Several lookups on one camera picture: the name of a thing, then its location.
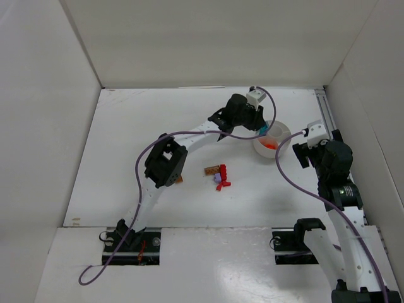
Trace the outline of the large teal lego brick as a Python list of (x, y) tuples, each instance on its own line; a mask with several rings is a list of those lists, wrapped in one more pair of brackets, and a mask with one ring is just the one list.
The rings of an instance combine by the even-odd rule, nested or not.
[(269, 125), (263, 126), (263, 127), (258, 131), (258, 134), (259, 134), (259, 135), (265, 134), (265, 133), (268, 131), (268, 128), (269, 128)]

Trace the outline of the orange curved lego piece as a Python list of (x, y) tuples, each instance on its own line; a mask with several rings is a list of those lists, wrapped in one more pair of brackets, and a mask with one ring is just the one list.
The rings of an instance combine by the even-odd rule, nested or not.
[(263, 143), (263, 145), (266, 148), (272, 149), (272, 150), (276, 150), (278, 148), (278, 143), (277, 142), (266, 142), (266, 143)]

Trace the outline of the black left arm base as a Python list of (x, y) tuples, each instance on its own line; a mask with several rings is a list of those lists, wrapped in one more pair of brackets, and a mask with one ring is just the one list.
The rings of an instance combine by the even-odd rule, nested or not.
[(135, 233), (129, 232), (122, 245), (114, 254), (122, 236), (128, 230), (124, 220), (120, 220), (117, 227), (101, 232), (98, 239), (104, 244), (102, 264), (111, 266), (158, 266), (160, 264), (161, 228), (145, 228)]

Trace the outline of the lavender lego brick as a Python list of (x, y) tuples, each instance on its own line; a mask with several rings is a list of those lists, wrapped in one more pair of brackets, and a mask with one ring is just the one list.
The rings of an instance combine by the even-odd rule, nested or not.
[(221, 183), (222, 177), (221, 177), (221, 174), (220, 174), (220, 173), (214, 174), (214, 181), (215, 181), (217, 184)]

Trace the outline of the tan lego plate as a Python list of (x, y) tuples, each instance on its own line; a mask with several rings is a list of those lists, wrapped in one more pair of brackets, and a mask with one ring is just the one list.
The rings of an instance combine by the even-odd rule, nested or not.
[(211, 166), (211, 167), (205, 167), (204, 168), (205, 175), (214, 175), (220, 172), (220, 166)]

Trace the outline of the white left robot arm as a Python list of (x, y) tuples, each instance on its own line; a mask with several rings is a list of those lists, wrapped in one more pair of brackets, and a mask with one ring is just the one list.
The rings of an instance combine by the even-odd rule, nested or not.
[(261, 102), (266, 97), (271, 100), (276, 114), (275, 101), (270, 93), (253, 86), (245, 96), (233, 94), (225, 107), (193, 130), (164, 133), (141, 152), (134, 166), (139, 200), (116, 225), (117, 234), (128, 246), (140, 242), (153, 207), (162, 191), (178, 180), (190, 153), (226, 137), (250, 140), (250, 137), (232, 134), (239, 126), (256, 133), (264, 127), (271, 127), (263, 117)]

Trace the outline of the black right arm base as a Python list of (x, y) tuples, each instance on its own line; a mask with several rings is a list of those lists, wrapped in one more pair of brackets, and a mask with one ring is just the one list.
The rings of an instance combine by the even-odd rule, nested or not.
[(270, 247), (275, 252), (276, 265), (310, 265), (318, 264), (316, 257), (304, 244), (306, 232), (312, 229), (325, 230), (325, 225), (318, 218), (298, 219), (293, 227), (272, 228)]

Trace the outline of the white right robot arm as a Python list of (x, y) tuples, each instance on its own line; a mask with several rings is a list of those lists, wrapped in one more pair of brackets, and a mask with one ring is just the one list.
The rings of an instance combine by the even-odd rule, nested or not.
[(362, 198), (350, 179), (351, 148), (338, 130), (328, 134), (320, 122), (301, 134), (307, 141), (294, 144), (293, 151), (303, 168), (313, 166), (316, 171), (318, 191), (310, 195), (324, 203), (340, 248), (335, 248), (318, 218), (297, 220), (294, 232), (325, 273), (331, 286), (331, 301), (401, 302), (400, 293), (385, 284), (365, 238)]

